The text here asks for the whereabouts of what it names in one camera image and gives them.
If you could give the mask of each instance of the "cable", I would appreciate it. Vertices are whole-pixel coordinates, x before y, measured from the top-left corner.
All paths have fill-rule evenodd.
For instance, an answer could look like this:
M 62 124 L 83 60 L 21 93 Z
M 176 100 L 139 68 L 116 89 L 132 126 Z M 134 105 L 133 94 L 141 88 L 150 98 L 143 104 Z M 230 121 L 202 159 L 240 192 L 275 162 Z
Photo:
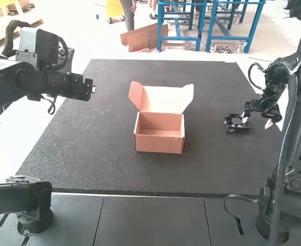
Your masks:
M 244 231 L 243 231 L 243 227 L 242 227 L 242 222 L 241 220 L 236 217 L 233 213 L 230 212 L 230 210 L 227 208 L 226 206 L 226 201 L 228 199 L 238 199 L 238 200 L 241 200 L 241 201 L 246 201 L 246 202 L 249 202 L 249 203 L 258 203 L 258 199 L 250 199 L 250 198 L 246 198 L 246 197 L 243 197 L 243 196 L 240 196 L 240 195 L 234 195 L 234 194 L 231 194 L 231 195 L 228 195 L 224 198 L 224 209 L 225 211 L 231 215 L 232 218 L 234 218 L 234 220 L 236 221 L 237 223 L 237 226 L 238 226 L 238 229 L 239 229 L 239 233 L 241 235 L 244 234 Z
M 56 100 L 57 100 L 57 96 L 54 96 L 53 101 L 51 101 L 51 100 L 45 98 L 45 97 L 42 96 L 42 95 L 41 95 L 41 99 L 44 99 L 44 100 L 46 100 L 46 101 L 51 102 L 51 106 L 50 106 L 49 109 L 48 109 L 48 114 L 53 115 L 54 112 L 56 111 L 56 105 L 55 105 L 55 103 L 56 103 Z
M 203 45 L 205 45 L 205 47 L 207 47 L 207 45 L 204 43 L 203 39 L 200 37 L 200 40 L 202 41 Z
M 57 65 L 54 65 L 54 66 L 50 67 L 51 70 L 54 70 L 54 71 L 58 71 L 60 69 L 63 69 L 66 66 L 66 63 L 68 61 L 68 47 L 67 47 L 67 45 L 66 45 L 66 43 L 65 43 L 65 41 L 64 41 L 64 39 L 62 37 L 58 37 L 58 40 L 59 40 L 59 42 L 64 47 L 64 50 L 65 50 L 65 60 L 62 63 L 60 63 L 60 64 L 57 64 Z
M 248 69 L 248 80 L 254 87 L 258 88 L 261 91 L 264 91 L 264 89 L 262 87 L 255 84 L 251 79 L 251 71 L 254 66 L 257 66 L 261 70 L 261 72 L 263 72 L 263 70 L 264 70 L 264 68 L 259 63 L 253 63 Z

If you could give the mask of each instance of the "fan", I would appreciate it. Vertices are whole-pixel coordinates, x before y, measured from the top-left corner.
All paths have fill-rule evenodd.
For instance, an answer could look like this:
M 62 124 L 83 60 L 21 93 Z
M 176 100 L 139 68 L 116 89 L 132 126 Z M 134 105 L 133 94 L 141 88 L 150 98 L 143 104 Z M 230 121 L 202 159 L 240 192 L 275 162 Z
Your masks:
M 243 123 L 243 118 L 240 114 L 226 114 L 223 120 L 226 125 L 227 133 L 246 133 L 249 134 L 251 125 L 248 121 Z

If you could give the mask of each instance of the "blue metal rack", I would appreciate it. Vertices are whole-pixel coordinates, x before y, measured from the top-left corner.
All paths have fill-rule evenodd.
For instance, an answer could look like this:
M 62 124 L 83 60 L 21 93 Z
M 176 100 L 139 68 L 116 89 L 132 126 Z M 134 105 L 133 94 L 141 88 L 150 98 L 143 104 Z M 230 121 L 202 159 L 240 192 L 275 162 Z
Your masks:
M 221 21 L 220 21 L 221 18 L 216 16 L 219 13 L 219 11 L 217 11 L 218 4 L 227 4 L 227 5 L 231 4 L 232 5 L 232 10 L 230 11 L 230 17 L 228 17 L 229 24 L 228 24 L 227 28 L 221 23 Z M 244 4 L 243 11 L 245 10 L 245 12 L 246 12 L 246 6 L 248 4 L 257 4 L 257 10 L 256 10 L 254 20 L 253 20 L 253 23 L 251 26 L 251 30 L 250 30 L 248 36 L 231 36 L 229 33 L 229 30 L 232 27 L 234 15 L 236 14 L 236 4 Z M 238 41 L 246 41 L 247 42 L 247 45 L 244 48 L 244 52 L 248 53 L 249 49 L 251 47 L 251 44 L 252 44 L 255 30 L 256 30 L 258 20 L 261 15 L 264 4 L 265 4 L 265 0 L 259 0 L 259 2 L 249 2 L 248 0 L 245 0 L 245 2 L 239 2 L 239 1 L 238 2 L 237 1 L 230 2 L 230 1 L 225 1 L 225 0 L 223 0 L 223 1 L 213 0 L 213 8 L 212 8 L 212 13 L 211 13 L 211 17 L 210 17 L 210 25 L 209 25 L 209 30 L 208 30 L 205 51 L 207 51 L 207 52 L 210 51 L 212 40 L 238 40 Z M 213 27 L 214 27 L 215 23 L 221 29 L 223 36 L 213 36 L 212 35 Z
M 205 11 L 206 11 L 207 0 L 203 0 L 202 3 L 195 3 L 195 0 L 192 0 L 191 3 L 184 2 L 171 2 L 168 0 L 159 0 L 158 1 L 158 40 L 157 40 L 157 50 L 162 50 L 162 41 L 164 40 L 183 40 L 183 41 L 195 41 L 196 42 L 196 51 L 200 50 L 200 43 L 202 42 L 202 33 L 204 28 L 205 20 Z M 190 12 L 186 12 L 186 6 L 191 5 Z M 166 12 L 164 6 L 173 6 L 173 12 Z M 183 10 L 178 11 L 177 6 L 182 6 Z M 200 6 L 199 21 L 198 21 L 198 36 L 197 37 L 182 37 L 179 21 L 189 22 L 189 30 L 193 27 L 193 13 L 195 6 Z M 184 15 L 186 17 L 166 17 L 165 15 Z M 176 36 L 162 37 L 161 30 L 164 20 L 173 20 L 175 21 Z

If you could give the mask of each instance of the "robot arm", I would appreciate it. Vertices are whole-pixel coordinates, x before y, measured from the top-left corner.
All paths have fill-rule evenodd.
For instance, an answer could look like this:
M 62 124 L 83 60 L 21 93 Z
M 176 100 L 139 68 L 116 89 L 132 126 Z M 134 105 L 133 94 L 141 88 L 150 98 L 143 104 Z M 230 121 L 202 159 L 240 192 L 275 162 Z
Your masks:
M 22 27 L 21 40 L 19 50 L 13 50 L 12 34 L 17 27 Z M 13 55 L 15 60 L 7 59 Z M 74 49 L 61 37 L 13 20 L 6 29 L 0 56 L 0 107 L 24 96 L 40 101 L 42 94 L 88 101 L 93 80 L 71 73 L 73 57 Z
M 244 117 L 256 111 L 280 121 L 277 101 L 287 85 L 289 91 L 278 165 L 258 197 L 256 227 L 275 245 L 288 240 L 290 229 L 301 228 L 301 40 L 296 53 L 277 59 L 263 72 L 266 87 L 259 99 L 245 103 Z
M 16 213 L 18 232 L 33 236 L 46 230 L 53 220 L 50 182 L 27 176 L 14 176 L 0 182 L 0 214 Z

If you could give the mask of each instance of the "box flap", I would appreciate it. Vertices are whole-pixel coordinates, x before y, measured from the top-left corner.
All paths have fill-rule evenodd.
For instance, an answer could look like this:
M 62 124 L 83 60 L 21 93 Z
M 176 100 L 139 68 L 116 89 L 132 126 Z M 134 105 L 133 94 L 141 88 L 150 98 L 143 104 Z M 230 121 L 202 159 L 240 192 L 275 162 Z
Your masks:
M 179 87 L 142 86 L 133 81 L 129 98 L 140 112 L 182 114 L 193 100 L 194 85 Z

